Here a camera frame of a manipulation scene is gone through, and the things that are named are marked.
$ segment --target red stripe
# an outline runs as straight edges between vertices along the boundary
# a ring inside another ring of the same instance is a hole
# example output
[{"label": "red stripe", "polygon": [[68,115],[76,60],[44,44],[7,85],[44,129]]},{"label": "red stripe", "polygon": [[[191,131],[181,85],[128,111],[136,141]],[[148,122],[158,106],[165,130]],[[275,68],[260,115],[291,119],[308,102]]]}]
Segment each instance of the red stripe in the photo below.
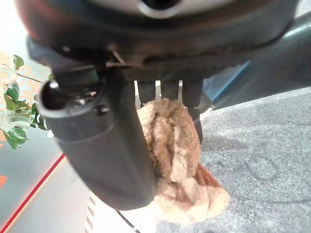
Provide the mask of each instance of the red stripe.
[{"label": "red stripe", "polygon": [[4,225],[4,228],[0,231],[0,233],[4,233],[4,231],[9,227],[9,225],[13,222],[13,220],[16,218],[16,216],[19,214],[19,212],[24,208],[24,206],[27,204],[27,202],[30,200],[30,198],[35,194],[35,192],[38,190],[38,188],[43,184],[43,182],[47,179],[47,177],[53,172],[53,170],[56,168],[56,166],[62,161],[62,159],[65,157],[65,154],[62,154],[57,161],[53,164],[53,166],[48,170],[48,172],[42,177],[42,179],[39,181],[39,183],[35,186],[35,188],[31,191],[31,193],[28,195],[28,197],[25,199],[25,201],[19,206],[19,208],[15,211],[15,213],[12,215],[12,217],[9,219],[9,221]]}]

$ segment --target tan fluffy fabric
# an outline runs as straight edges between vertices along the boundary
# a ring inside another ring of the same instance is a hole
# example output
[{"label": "tan fluffy fabric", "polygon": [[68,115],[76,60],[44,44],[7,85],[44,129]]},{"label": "tan fluffy fabric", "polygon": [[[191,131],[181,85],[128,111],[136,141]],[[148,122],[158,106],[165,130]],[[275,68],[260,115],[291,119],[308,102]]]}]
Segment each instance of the tan fluffy fabric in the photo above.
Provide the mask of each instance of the tan fluffy fabric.
[{"label": "tan fluffy fabric", "polygon": [[168,99],[149,102],[138,110],[157,177],[150,206],[163,220],[181,224],[220,214],[228,193],[199,164],[200,144],[187,108]]}]

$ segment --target black leg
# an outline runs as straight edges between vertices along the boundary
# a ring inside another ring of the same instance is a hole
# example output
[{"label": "black leg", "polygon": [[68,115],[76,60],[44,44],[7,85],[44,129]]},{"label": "black leg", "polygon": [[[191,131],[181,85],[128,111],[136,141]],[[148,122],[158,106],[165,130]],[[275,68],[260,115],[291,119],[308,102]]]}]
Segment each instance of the black leg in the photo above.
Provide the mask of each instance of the black leg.
[{"label": "black leg", "polygon": [[200,142],[203,139],[202,125],[200,121],[200,109],[198,108],[203,89],[203,79],[185,79],[183,80],[183,104],[188,108],[192,116],[194,126],[198,133]]},{"label": "black leg", "polygon": [[155,81],[137,81],[140,106],[156,98],[156,82]]}]

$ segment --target green leaf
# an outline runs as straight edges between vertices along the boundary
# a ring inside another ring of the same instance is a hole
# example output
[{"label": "green leaf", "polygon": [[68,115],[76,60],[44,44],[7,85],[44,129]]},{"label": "green leaf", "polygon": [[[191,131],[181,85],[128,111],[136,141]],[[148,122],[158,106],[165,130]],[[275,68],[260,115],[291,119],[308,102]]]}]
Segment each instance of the green leaf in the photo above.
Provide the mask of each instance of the green leaf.
[{"label": "green leaf", "polygon": [[8,87],[5,94],[8,95],[9,97],[11,97],[11,99],[15,103],[18,101],[18,93],[15,90],[11,89],[10,87]]},{"label": "green leaf", "polygon": [[49,81],[54,80],[54,79],[55,79],[55,77],[54,77],[53,73],[49,74]]},{"label": "green leaf", "polygon": [[38,112],[36,103],[33,103],[33,105],[31,106],[31,112],[32,114],[36,114]]},{"label": "green leaf", "polygon": [[39,116],[39,122],[37,121],[38,127],[42,130],[48,130],[44,125],[44,118],[43,116]]},{"label": "green leaf", "polygon": [[38,102],[38,100],[39,100],[39,94],[36,94],[36,95],[34,96],[34,100]]},{"label": "green leaf", "polygon": [[17,56],[17,55],[13,55],[14,57],[14,65],[15,65],[15,70],[18,70],[20,67],[22,67],[24,65],[24,61],[21,57]]},{"label": "green leaf", "polygon": [[5,100],[7,110],[16,110],[17,108],[16,104],[8,95],[4,94],[4,100]]},{"label": "green leaf", "polygon": [[10,85],[10,88],[15,90],[18,94],[19,94],[19,86],[18,86],[18,83],[13,83]]},{"label": "green leaf", "polygon": [[36,126],[37,126],[37,124],[36,124],[35,118],[31,118],[31,120],[30,120],[30,127],[37,128]]},{"label": "green leaf", "polygon": [[27,140],[26,132],[20,128],[11,128],[4,136],[13,149],[21,147]]},{"label": "green leaf", "polygon": [[25,121],[30,122],[31,121],[31,114],[15,114],[11,117],[12,121]]},{"label": "green leaf", "polygon": [[17,101],[17,108],[29,108],[29,105],[26,103],[26,100]]}]

